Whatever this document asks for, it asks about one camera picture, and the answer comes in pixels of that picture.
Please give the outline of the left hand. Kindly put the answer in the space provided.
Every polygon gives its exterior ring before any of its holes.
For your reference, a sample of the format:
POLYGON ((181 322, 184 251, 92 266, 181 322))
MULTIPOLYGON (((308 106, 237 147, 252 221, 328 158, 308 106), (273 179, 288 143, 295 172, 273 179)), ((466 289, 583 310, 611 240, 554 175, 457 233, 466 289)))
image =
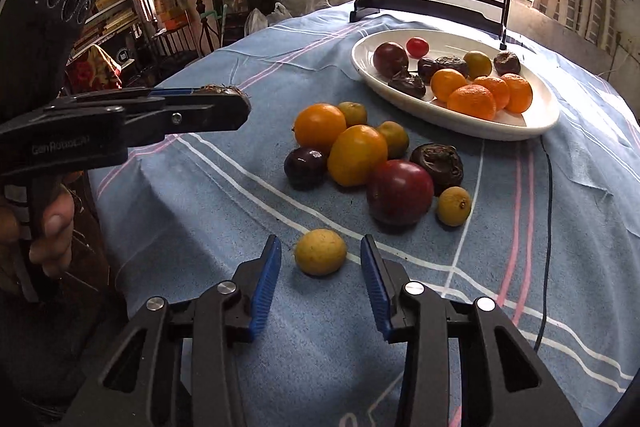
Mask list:
MULTIPOLYGON (((43 211, 43 236, 32 242, 29 260, 41 265, 48 277, 59 277, 72 261, 75 205, 66 184, 82 176, 82 171, 68 174, 58 198, 43 211)), ((20 224, 4 198, 1 199, 1 290, 16 294, 18 283, 12 268, 11 254, 20 237, 20 224)))

